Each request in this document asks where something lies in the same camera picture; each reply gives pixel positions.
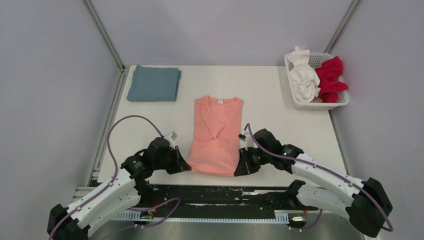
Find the pink t shirt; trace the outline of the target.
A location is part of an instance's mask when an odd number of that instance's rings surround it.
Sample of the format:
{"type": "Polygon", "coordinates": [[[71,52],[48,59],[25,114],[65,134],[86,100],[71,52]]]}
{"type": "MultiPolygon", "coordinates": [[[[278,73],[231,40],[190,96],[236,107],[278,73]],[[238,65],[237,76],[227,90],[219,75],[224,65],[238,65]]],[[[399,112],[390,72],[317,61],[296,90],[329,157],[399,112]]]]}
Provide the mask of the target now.
{"type": "Polygon", "coordinates": [[[232,177],[239,164],[243,100],[238,97],[194,101],[193,139],[187,158],[192,171],[232,177]]]}

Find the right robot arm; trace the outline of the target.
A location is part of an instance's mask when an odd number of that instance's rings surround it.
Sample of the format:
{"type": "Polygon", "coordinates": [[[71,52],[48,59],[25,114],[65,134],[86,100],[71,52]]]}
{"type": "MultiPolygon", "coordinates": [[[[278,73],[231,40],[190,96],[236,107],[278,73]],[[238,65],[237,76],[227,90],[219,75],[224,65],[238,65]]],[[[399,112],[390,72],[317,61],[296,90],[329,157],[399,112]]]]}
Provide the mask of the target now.
{"type": "Polygon", "coordinates": [[[383,187],[370,177],[362,180],[341,174],[317,162],[301,148],[281,144],[274,135],[263,128],[252,133],[247,125],[238,135],[245,143],[239,150],[239,163],[234,176],[247,176],[270,164],[277,170],[305,178],[294,180],[287,188],[286,204],[292,209],[301,205],[329,211],[347,219],[360,233],[376,238],[381,230],[392,232],[389,215],[393,205],[383,187]]]}

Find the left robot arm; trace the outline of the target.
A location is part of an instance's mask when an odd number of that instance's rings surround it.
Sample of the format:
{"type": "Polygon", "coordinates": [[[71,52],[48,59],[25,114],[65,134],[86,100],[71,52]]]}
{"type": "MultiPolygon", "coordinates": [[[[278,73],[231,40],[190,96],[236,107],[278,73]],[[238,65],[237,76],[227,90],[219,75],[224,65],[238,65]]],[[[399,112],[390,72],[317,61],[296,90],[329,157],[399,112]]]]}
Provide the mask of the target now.
{"type": "Polygon", "coordinates": [[[172,139],[157,137],[137,151],[104,182],[81,199],[49,213],[51,240],[87,240],[102,225],[125,210],[150,212],[155,207],[153,186],[147,181],[156,170],[169,175],[191,171],[172,139]]]}

